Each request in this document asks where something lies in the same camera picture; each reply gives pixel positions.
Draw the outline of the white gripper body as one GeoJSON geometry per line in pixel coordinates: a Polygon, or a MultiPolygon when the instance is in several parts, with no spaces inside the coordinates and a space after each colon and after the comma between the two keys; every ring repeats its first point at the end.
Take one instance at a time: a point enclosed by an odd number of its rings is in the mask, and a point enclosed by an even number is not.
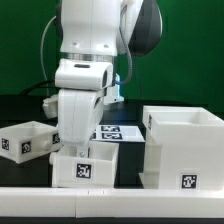
{"type": "Polygon", "coordinates": [[[100,123],[103,91],[61,89],[58,94],[58,128],[64,145],[86,145],[100,123]]]}

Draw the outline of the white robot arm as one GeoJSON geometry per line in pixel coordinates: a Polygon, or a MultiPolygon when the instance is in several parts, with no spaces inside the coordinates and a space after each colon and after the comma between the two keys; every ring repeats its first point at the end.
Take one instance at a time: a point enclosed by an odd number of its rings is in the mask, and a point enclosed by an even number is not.
{"type": "Polygon", "coordinates": [[[152,51],[162,34],[157,0],[61,0],[62,57],[55,74],[58,125],[64,146],[86,157],[116,75],[115,58],[152,51]]]}

